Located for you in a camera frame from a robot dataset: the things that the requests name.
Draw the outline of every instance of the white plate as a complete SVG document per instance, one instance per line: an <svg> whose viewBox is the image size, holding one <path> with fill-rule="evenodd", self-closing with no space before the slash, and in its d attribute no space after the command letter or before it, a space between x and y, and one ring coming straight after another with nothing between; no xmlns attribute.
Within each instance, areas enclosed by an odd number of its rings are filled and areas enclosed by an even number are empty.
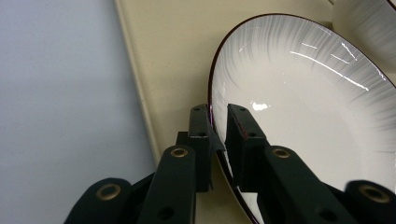
<svg viewBox="0 0 396 224"><path fill-rule="evenodd" d="M227 104L241 105L270 144L295 150L321 181L395 190L396 89L340 35L290 15L249 19L221 43L210 84L222 141Z"/></svg>

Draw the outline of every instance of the black plastic part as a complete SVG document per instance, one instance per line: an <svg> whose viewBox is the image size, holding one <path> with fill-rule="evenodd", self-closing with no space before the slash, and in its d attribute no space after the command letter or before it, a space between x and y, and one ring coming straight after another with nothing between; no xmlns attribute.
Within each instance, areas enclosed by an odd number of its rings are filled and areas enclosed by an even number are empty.
<svg viewBox="0 0 396 224"><path fill-rule="evenodd" d="M208 192L211 186L211 158L224 146L210 125L207 105L198 105L191 109L187 144L195 150L197 192ZM185 141L184 133L177 136L177 142Z"/></svg>
<svg viewBox="0 0 396 224"><path fill-rule="evenodd" d="M137 223L193 223L194 216L195 152L186 146L169 147L163 153Z"/></svg>
<svg viewBox="0 0 396 224"><path fill-rule="evenodd" d="M260 197L272 192L277 198L285 215L281 223L358 223L291 149L267 147L261 165Z"/></svg>
<svg viewBox="0 0 396 224"><path fill-rule="evenodd" d="M153 175L149 175L132 186L128 181L117 178L108 178L93 184L74 205L65 224L135 223L152 177ZM98 192L102 196L111 194L115 190L112 186L120 190L114 198L98 197Z"/></svg>
<svg viewBox="0 0 396 224"><path fill-rule="evenodd" d="M259 157L269 146L267 138L250 112L240 105L228 105L225 145L233 171L233 188L257 192Z"/></svg>
<svg viewBox="0 0 396 224"><path fill-rule="evenodd" d="M396 195L366 180L351 181L345 190L346 208L359 223L396 223Z"/></svg>

